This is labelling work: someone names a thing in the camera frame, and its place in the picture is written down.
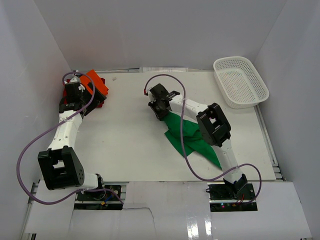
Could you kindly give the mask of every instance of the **robotic arm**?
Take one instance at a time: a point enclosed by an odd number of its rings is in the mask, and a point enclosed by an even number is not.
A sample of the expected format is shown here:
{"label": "robotic arm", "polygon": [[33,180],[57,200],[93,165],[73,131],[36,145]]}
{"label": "robotic arm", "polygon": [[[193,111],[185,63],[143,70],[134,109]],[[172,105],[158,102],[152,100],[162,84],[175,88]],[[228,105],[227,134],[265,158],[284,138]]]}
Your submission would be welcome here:
{"label": "robotic arm", "polygon": [[[147,93],[150,99],[148,105],[159,120],[170,111],[181,113],[183,96],[179,92],[169,93],[159,83],[148,89]],[[223,172],[238,166],[230,141],[231,126],[217,103],[205,105],[186,99],[184,114],[197,121],[204,141],[213,147]],[[246,175],[239,168],[224,175],[223,181],[235,194],[248,183]]]}
{"label": "robotic arm", "polygon": [[65,82],[66,96],[59,104],[59,122],[65,121],[55,132],[48,149],[38,154],[38,162],[41,172],[49,190],[76,187],[77,189],[102,188],[104,181],[99,174],[88,173],[84,170],[75,153],[75,142],[78,129],[83,118],[106,99],[108,88],[94,71],[87,73],[96,86],[91,104],[73,118],[65,119],[83,106],[92,97],[92,86],[83,77],[73,77],[70,82]]}

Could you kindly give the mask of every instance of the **white basket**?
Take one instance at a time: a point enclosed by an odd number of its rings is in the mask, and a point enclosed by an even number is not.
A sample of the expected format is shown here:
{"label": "white basket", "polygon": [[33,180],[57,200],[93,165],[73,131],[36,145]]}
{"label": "white basket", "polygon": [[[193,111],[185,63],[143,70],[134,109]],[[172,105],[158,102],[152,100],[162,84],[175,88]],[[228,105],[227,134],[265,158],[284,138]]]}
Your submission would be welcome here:
{"label": "white basket", "polygon": [[226,103],[233,109],[249,108],[265,101],[269,91],[249,59],[231,56],[213,63],[214,78]]}

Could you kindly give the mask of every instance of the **purple cable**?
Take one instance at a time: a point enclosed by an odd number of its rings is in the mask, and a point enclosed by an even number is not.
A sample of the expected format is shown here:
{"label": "purple cable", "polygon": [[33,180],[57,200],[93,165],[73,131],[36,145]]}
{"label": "purple cable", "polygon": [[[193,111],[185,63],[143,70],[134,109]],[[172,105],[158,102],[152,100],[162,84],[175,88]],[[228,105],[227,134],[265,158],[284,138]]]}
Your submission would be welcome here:
{"label": "purple cable", "polygon": [[[81,72],[74,72],[74,71],[71,71],[71,72],[68,72],[66,73],[65,75],[63,75],[62,77],[62,83],[64,84],[65,83],[65,77],[67,75],[70,75],[70,74],[80,74],[80,75],[83,75],[83,76],[86,76],[88,79],[90,79],[91,83],[92,83],[92,96],[90,98],[90,101],[84,106],[82,107],[80,110],[76,111],[74,114],[68,116],[65,120],[69,120],[71,118],[73,118],[75,115],[79,114],[80,112],[82,112],[83,110],[85,110],[93,101],[94,97],[95,97],[95,92],[96,92],[96,87],[95,87],[95,83],[94,81],[91,79],[91,77],[89,77],[88,75],[84,74],[84,73],[81,73]],[[59,127],[60,125],[64,124],[65,121],[61,121],[59,122],[58,124],[54,125],[53,127],[49,128],[47,131],[41,133],[39,136],[37,136],[35,139],[33,139],[31,142],[29,142],[25,147],[24,149],[22,150],[22,152],[20,153],[19,155],[19,158],[18,158],[18,161],[16,162],[16,177],[18,179],[18,182],[21,186],[21,188],[23,189],[23,191],[31,198],[33,199],[34,201],[36,201],[37,203],[40,203],[40,204],[43,204],[43,205],[54,205],[54,204],[58,204],[58,203],[61,203],[62,201],[66,200],[67,198],[69,198],[70,196],[72,196],[73,194],[75,193],[78,193],[78,192],[81,192],[83,191],[83,189],[77,189],[73,192],[71,192],[69,195],[61,198],[60,200],[57,200],[57,201],[51,201],[51,202],[48,202],[48,201],[42,201],[38,198],[36,198],[35,196],[33,196],[33,194],[31,192],[28,191],[28,189],[26,188],[25,184],[23,183],[22,181],[22,178],[21,178],[21,174],[20,174],[20,164],[21,164],[21,160],[22,160],[22,157],[23,155],[25,154],[25,152],[27,151],[27,149],[35,142],[37,141],[38,139],[42,138],[44,135],[46,135],[47,133],[51,132],[52,130],[56,129],[57,127]],[[92,190],[86,190],[86,192],[100,192],[100,191],[108,191],[108,192],[111,192],[113,195],[116,196],[116,198],[122,203],[123,201],[120,199],[120,197],[115,194],[114,191],[112,191],[111,189],[107,189],[107,188],[103,188],[103,189],[92,189]]]}
{"label": "purple cable", "polygon": [[[182,152],[183,152],[183,156],[184,156],[185,162],[186,162],[186,164],[188,165],[190,171],[193,173],[193,175],[194,175],[196,178],[200,179],[201,181],[204,181],[204,182],[213,182],[213,181],[215,181],[215,180],[223,177],[223,176],[226,175],[227,173],[231,172],[232,170],[236,169],[237,167],[234,166],[234,167],[228,169],[227,171],[223,172],[223,173],[220,174],[219,176],[216,176],[216,177],[211,178],[211,179],[205,179],[205,178],[199,176],[199,175],[193,170],[193,168],[191,167],[190,162],[189,162],[189,160],[188,160],[188,157],[187,157],[187,153],[186,153],[186,150],[185,150],[185,144],[184,144],[184,135],[183,135],[183,121],[184,121],[185,105],[186,105],[186,88],[185,88],[185,86],[184,86],[183,83],[182,83],[178,78],[176,78],[175,76],[172,76],[172,75],[163,73],[163,74],[158,74],[158,75],[155,75],[155,76],[151,77],[151,78],[146,82],[146,84],[145,84],[145,86],[144,86],[144,90],[143,90],[143,91],[144,91],[144,94],[145,94],[145,95],[148,94],[148,93],[147,93],[148,83],[149,83],[152,79],[154,79],[154,78],[156,78],[156,77],[160,77],[160,76],[166,76],[166,77],[170,77],[170,78],[175,79],[175,80],[181,85],[181,87],[182,87],[182,89],[183,89],[183,102],[182,102],[182,110],[181,110],[181,118],[180,118],[180,142],[181,142],[181,147],[182,147]],[[253,164],[244,163],[244,164],[239,165],[238,167],[241,168],[241,167],[243,167],[243,166],[251,166],[251,167],[253,167],[253,168],[257,171],[257,173],[258,173],[258,175],[259,175],[259,189],[258,189],[258,192],[257,192],[256,195],[254,196],[254,198],[252,198],[249,202],[246,202],[246,203],[245,203],[245,204],[250,204],[250,203],[252,203],[252,202],[258,197],[258,195],[259,195],[259,193],[260,193],[261,186],[262,186],[262,177],[261,177],[261,173],[260,173],[260,171],[258,170],[258,168],[257,168],[256,166],[254,166]]]}

